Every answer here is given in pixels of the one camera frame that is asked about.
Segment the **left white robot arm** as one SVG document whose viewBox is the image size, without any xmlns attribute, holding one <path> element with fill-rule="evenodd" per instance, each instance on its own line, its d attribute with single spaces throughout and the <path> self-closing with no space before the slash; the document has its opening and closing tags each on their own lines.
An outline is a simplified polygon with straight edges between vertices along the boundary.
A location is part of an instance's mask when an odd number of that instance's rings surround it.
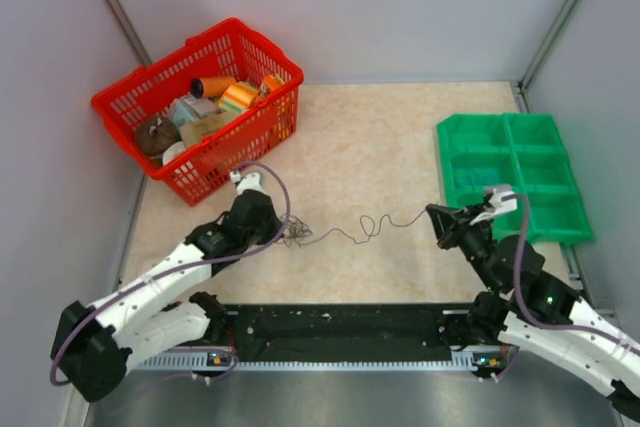
<svg viewBox="0 0 640 427">
<path fill-rule="evenodd" d="M 62 373 L 89 403 L 109 395 L 137 365 L 167 349 L 226 334 L 225 317 L 206 305 L 170 303 L 282 234 L 272 198 L 262 189 L 238 193 L 229 210 L 197 226 L 146 274 L 88 306 L 74 301 L 60 314 L 51 347 Z"/>
</svg>

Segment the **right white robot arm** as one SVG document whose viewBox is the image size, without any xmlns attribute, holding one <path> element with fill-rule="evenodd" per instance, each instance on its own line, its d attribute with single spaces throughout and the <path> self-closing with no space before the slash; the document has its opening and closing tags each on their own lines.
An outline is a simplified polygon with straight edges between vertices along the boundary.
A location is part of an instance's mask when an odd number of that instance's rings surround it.
<svg viewBox="0 0 640 427">
<path fill-rule="evenodd" d="M 429 204 L 437 245 L 459 249 L 485 286 L 467 314 L 480 343 L 499 342 L 532 353 L 573 374 L 621 415 L 639 419 L 639 344 L 598 313 L 575 289 L 543 268 L 527 240 L 529 222 L 496 241 L 492 222 L 528 200 L 511 194 L 498 207 Z"/>
</svg>

